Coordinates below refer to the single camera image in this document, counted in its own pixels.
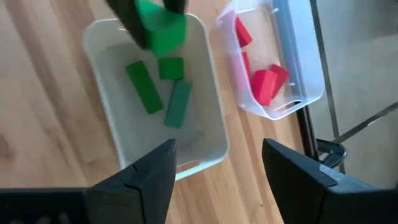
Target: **green cube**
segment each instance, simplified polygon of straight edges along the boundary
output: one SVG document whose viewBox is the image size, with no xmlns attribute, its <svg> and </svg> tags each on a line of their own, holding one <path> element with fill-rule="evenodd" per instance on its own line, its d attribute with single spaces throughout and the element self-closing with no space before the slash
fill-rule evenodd
<svg viewBox="0 0 398 224">
<path fill-rule="evenodd" d="M 149 48 L 157 57 L 164 56 L 185 40 L 187 18 L 150 1 L 139 1 L 142 22 L 149 38 Z"/>
<path fill-rule="evenodd" d="M 152 81 L 143 61 L 132 63 L 126 66 L 132 84 L 136 87 L 138 95 L 144 104 L 148 114 L 153 114 L 164 108 L 162 100 L 156 91 L 154 82 Z"/>
<path fill-rule="evenodd" d="M 181 57 L 161 58 L 158 64 L 161 80 L 184 78 L 184 61 Z"/>
<path fill-rule="evenodd" d="M 164 125 L 172 128 L 181 128 L 190 92 L 191 84 L 183 80 L 175 82 Z"/>
</svg>

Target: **wooden floor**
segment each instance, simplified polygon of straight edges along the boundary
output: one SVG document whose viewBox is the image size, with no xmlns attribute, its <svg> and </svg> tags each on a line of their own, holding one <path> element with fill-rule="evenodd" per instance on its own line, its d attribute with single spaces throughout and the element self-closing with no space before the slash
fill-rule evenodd
<svg viewBox="0 0 398 224">
<path fill-rule="evenodd" d="M 167 223 L 282 223 L 261 161 L 263 138 L 299 151 L 296 115 L 236 106 L 214 24 L 227 0 L 190 1 L 209 28 L 231 150 L 175 183 Z M 0 187 L 93 185 L 118 157 L 81 47 L 86 26 L 114 17 L 103 0 L 0 0 Z"/>
</svg>

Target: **white plastic bin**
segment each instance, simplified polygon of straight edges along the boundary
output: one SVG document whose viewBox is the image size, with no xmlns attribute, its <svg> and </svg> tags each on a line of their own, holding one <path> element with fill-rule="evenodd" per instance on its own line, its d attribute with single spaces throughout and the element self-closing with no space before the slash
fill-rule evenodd
<svg viewBox="0 0 398 224">
<path fill-rule="evenodd" d="M 253 37 L 243 49 L 235 30 L 237 16 Z M 322 96 L 323 71 L 309 0 L 233 0 L 216 25 L 224 38 L 236 99 L 244 110 L 281 119 Z M 254 62 L 252 73 L 268 69 L 272 63 L 280 63 L 290 72 L 283 90 L 269 106 L 261 106 L 252 95 L 242 51 L 248 52 L 251 64 Z"/>
<path fill-rule="evenodd" d="M 181 129 L 164 126 L 173 81 L 160 80 L 157 58 L 141 50 L 118 19 L 96 21 L 85 31 L 83 46 L 93 67 L 106 118 L 121 168 L 140 159 L 164 141 L 177 140 L 177 165 L 195 166 L 177 173 L 176 180 L 206 169 L 227 155 L 229 142 L 220 106 L 218 84 L 209 50 L 208 34 L 196 16 L 187 14 L 183 46 L 172 56 L 184 58 L 185 79 L 192 83 Z M 165 109 L 147 114 L 124 70 L 143 60 Z"/>
</svg>

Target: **gray surface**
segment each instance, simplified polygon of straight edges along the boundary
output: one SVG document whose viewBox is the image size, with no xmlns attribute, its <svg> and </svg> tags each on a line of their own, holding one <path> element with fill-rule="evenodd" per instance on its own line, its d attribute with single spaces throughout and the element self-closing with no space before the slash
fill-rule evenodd
<svg viewBox="0 0 398 224">
<path fill-rule="evenodd" d="M 398 3 L 319 0 L 318 10 L 341 135 L 398 100 Z M 323 101 L 312 119 L 329 139 Z"/>
<path fill-rule="evenodd" d="M 398 110 L 375 121 L 343 143 L 347 175 L 379 188 L 398 180 Z"/>
</svg>

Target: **red wooden block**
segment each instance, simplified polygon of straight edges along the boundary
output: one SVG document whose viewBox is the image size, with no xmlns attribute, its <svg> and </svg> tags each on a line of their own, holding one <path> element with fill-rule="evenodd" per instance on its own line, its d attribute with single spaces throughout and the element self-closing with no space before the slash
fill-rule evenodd
<svg viewBox="0 0 398 224">
<path fill-rule="evenodd" d="M 274 91 L 272 92 L 272 99 L 275 98 L 276 94 L 278 94 L 278 91 L 282 88 L 284 83 L 289 77 L 289 72 L 282 68 L 281 66 L 278 65 L 271 65 L 270 71 L 276 73 L 278 75 L 276 83 L 275 83 L 275 88 Z"/>
<path fill-rule="evenodd" d="M 244 66 L 246 67 L 246 73 L 248 74 L 249 82 L 251 83 L 252 78 L 251 78 L 251 69 L 249 64 L 248 53 L 243 52 L 242 57 L 243 57 Z"/>
<path fill-rule="evenodd" d="M 259 70 L 254 74 L 251 90 L 254 98 L 263 106 L 269 106 L 274 92 L 277 74 L 268 70 Z"/>
<path fill-rule="evenodd" d="M 248 30 L 244 27 L 242 21 L 237 17 L 236 18 L 236 35 L 238 36 L 239 40 L 239 45 L 241 47 L 246 46 L 247 44 L 250 44 L 252 42 L 252 38 L 248 32 Z"/>
</svg>

